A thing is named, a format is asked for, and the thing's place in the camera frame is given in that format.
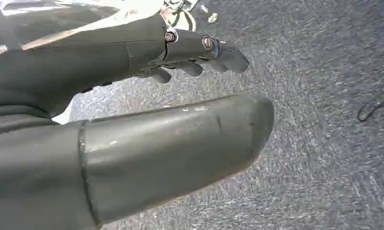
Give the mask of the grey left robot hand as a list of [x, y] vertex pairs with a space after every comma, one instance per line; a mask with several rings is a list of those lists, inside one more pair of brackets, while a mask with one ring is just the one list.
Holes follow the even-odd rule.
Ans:
[[161, 65], [197, 75], [205, 58], [243, 71], [233, 46], [188, 31], [167, 42], [156, 14], [67, 32], [0, 53], [0, 230], [95, 230], [244, 170], [272, 132], [264, 95], [60, 125], [72, 97], [125, 77], [168, 78]]

